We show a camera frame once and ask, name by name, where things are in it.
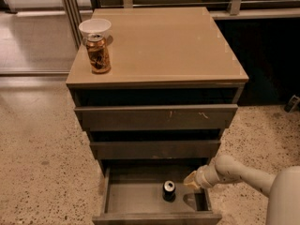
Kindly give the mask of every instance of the cabinet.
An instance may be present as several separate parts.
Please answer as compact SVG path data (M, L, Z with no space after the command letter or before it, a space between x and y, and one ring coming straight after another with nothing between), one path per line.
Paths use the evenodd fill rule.
M96 9L112 22L112 69L84 46L67 77L74 112L105 174L95 224L217 224L207 191L183 179L217 153L248 76L205 7ZM162 198L164 181L176 199Z

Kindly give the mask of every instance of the open drawer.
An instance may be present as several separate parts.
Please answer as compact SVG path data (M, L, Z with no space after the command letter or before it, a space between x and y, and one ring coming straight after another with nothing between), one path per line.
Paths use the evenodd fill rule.
M228 128L236 104L77 107L85 131Z
M214 225L208 193L185 187L183 180L198 166L186 163L114 164L106 170L102 211L94 224ZM163 199L165 181L175 184L175 199Z

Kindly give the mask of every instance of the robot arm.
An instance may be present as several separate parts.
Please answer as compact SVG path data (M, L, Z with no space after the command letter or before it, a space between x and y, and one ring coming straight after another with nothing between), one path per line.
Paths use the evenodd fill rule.
M192 172L184 184L189 188L211 188L215 184L245 182L264 196L269 197L275 175L249 168L235 158L222 155L215 164L205 165Z

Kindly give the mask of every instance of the scratch mark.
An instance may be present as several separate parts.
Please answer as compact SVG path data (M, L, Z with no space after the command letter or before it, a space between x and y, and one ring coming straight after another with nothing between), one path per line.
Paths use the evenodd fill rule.
M205 117L206 119L208 119L209 117L205 115L204 112L198 112L198 115L202 115L203 117Z

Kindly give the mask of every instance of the floor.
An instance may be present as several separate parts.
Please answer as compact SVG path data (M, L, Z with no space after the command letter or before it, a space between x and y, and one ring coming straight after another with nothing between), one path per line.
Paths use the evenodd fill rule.
M69 69L64 16L0 13L0 69ZM0 78L0 224L93 224L103 175L59 78ZM240 106L218 151L277 174L300 165L300 112ZM218 225L263 225L268 200L244 183L209 189Z

